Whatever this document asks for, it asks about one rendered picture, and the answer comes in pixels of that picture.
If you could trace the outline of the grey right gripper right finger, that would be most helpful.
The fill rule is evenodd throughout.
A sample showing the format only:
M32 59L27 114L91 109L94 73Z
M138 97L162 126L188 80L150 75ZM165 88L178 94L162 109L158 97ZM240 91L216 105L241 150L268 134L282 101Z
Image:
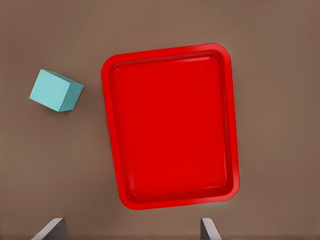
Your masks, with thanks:
M200 220L200 239L201 240L222 240L213 220L203 217Z

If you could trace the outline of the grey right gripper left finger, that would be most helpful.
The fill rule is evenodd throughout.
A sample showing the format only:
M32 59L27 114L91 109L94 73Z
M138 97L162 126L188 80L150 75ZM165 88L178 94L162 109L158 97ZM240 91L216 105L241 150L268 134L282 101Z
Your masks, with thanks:
M64 218L52 219L31 240L66 240L66 223Z

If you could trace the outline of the red plastic tray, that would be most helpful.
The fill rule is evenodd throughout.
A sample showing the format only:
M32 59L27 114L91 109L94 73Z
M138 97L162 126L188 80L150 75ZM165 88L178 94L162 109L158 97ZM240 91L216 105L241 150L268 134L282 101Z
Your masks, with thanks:
M231 56L216 43L124 53L101 69L118 194L132 210L240 188Z

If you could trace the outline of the teal cube box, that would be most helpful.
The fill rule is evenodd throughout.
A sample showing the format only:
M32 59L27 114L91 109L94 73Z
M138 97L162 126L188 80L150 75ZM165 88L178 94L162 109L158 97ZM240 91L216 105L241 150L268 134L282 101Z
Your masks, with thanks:
M60 73L41 69L29 98L56 112L74 110L84 86Z

